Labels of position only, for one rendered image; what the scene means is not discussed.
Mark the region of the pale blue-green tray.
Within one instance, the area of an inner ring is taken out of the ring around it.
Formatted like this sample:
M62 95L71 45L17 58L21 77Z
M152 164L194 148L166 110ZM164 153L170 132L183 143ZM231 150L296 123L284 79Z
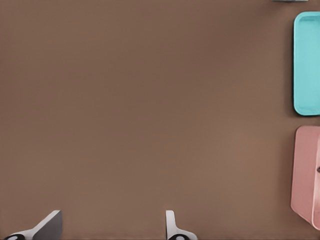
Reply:
M293 105L302 116L320 116L320 11L294 20Z

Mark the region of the pink box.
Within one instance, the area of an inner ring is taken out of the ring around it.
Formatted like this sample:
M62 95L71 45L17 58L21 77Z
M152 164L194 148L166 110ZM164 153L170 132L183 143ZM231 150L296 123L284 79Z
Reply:
M320 231L320 126L296 130L290 205Z

